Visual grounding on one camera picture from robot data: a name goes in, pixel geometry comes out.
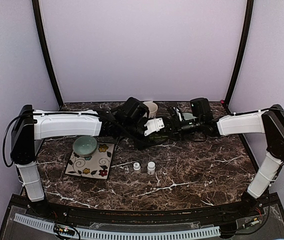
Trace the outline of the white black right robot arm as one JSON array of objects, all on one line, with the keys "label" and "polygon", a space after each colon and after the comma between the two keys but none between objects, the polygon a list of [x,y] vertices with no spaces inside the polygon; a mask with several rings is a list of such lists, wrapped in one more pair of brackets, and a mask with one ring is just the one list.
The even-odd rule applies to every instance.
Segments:
[{"label": "white black right robot arm", "polygon": [[255,111],[232,113],[214,118],[208,99],[190,101],[193,117],[186,119],[178,107],[169,107],[170,136],[182,139],[186,134],[202,133],[209,137],[237,134],[263,134],[265,158],[246,193],[258,199],[274,182],[284,166],[284,109],[279,104]]}]

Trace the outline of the green weekly pill organizer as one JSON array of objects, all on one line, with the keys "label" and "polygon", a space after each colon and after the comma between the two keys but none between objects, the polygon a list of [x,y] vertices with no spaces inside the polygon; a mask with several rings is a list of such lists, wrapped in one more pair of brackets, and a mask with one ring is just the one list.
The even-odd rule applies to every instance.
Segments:
[{"label": "green weekly pill organizer", "polygon": [[167,134],[161,135],[157,133],[152,133],[148,136],[148,139],[153,144],[162,144],[169,139],[169,136]]}]

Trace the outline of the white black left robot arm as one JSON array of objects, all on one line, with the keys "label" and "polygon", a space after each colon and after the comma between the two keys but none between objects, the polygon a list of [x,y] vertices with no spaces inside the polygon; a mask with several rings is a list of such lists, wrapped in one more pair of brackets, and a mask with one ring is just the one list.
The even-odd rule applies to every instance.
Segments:
[{"label": "white black left robot arm", "polygon": [[146,138],[164,128],[161,118],[150,117],[149,108],[130,97],[113,109],[86,111],[43,111],[25,105],[8,125],[11,133],[10,159],[16,165],[33,210],[42,218],[49,218],[52,206],[45,201],[45,193],[36,166],[36,140],[64,136],[117,137],[125,135],[140,145],[150,146]]}]

